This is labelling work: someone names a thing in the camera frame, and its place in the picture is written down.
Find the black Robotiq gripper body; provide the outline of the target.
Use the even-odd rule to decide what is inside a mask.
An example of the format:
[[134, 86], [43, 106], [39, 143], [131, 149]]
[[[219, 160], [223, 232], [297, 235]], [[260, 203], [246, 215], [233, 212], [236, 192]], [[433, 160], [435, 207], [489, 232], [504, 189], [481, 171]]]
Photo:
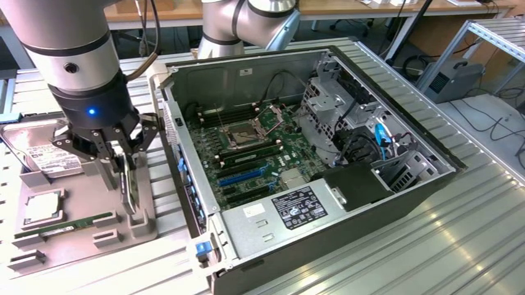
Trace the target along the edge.
[[99, 130], [122, 125], [126, 131], [139, 123], [127, 89], [127, 78], [117, 73], [102, 87], [74, 92], [50, 87], [56, 102], [74, 130]]

